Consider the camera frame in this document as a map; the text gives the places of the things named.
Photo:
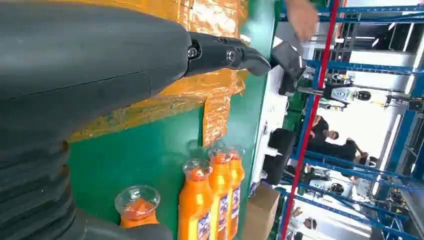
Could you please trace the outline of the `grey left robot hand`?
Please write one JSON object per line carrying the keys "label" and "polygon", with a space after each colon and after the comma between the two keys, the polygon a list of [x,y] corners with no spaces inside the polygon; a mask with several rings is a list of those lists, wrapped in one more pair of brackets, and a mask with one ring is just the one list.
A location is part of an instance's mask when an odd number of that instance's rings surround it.
{"label": "grey left robot hand", "polygon": [[0,3],[0,237],[170,240],[162,224],[121,228],[74,205],[68,137],[94,119],[221,69],[271,66],[239,39],[99,4]]}

